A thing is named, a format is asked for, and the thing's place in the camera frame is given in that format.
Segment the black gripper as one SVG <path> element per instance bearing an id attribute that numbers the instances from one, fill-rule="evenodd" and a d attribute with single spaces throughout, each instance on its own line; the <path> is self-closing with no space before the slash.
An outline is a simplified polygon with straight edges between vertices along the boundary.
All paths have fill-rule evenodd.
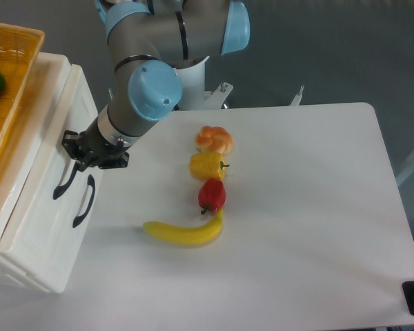
<path id="1" fill-rule="evenodd" d="M 80 134 L 65 130 L 61 144 L 70 158 L 79 158 L 75 170 L 84 172 L 88 168 L 99 169 L 125 168 L 129 162 L 128 149 L 121 137 L 115 143 L 108 142 L 97 128 L 91 128 Z"/>

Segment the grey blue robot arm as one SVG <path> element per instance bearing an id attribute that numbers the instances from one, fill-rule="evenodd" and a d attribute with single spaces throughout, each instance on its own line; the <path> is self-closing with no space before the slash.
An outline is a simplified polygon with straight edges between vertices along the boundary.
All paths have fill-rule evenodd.
<path id="1" fill-rule="evenodd" d="M 117 93 L 83 132 L 65 131 L 74 170 L 128 165 L 128 149 L 184 94 L 175 66 L 243 50 L 250 20 L 240 1 L 96 1 Z"/>

